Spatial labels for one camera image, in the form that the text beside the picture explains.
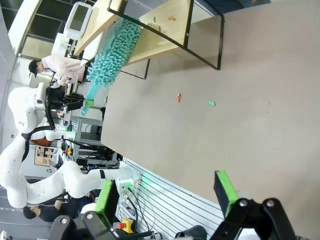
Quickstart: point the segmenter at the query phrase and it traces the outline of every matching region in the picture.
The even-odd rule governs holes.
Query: black cap
[[[38,60],[32,60],[32,61],[30,62],[30,64],[29,64],[29,71],[30,71],[31,73],[33,73],[35,77],[37,77],[37,73],[38,73],[38,70],[37,70],[37,67],[38,67],[37,62],[39,62],[39,61],[38,61]]]

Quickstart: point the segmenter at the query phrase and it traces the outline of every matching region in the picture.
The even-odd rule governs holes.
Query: digital display
[[[78,5],[73,16],[72,22],[70,24],[70,29],[80,31],[87,12],[88,8],[86,6]]]

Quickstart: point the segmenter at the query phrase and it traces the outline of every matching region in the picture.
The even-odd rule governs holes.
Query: bolt
[[[91,213],[89,213],[87,216],[86,216],[86,218],[87,219],[92,219],[94,216],[91,214]]]
[[[269,201],[266,202],[266,205],[267,205],[268,207],[272,208],[272,207],[275,205],[275,202],[272,201],[272,200],[269,200]]]
[[[244,199],[243,199],[243,200],[240,201],[239,205],[240,205],[241,207],[245,207],[245,206],[248,205],[248,202],[247,202],[247,200],[244,200]]]

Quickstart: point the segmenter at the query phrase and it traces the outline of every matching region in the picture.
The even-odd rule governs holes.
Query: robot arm
[[[7,198],[14,208],[23,208],[27,202],[39,204],[58,196],[64,189],[73,198],[81,198],[94,189],[101,189],[106,179],[115,179],[120,192],[120,177],[123,180],[132,178],[133,171],[128,166],[120,169],[94,169],[83,174],[74,161],[66,161],[54,174],[38,181],[28,183],[22,174],[20,164],[25,153],[26,141],[46,136],[48,140],[67,137],[66,131],[42,130],[48,125],[44,118],[45,89],[43,84],[38,88],[21,87],[14,89],[8,99],[9,107],[19,134],[0,155],[0,185],[7,190]]]

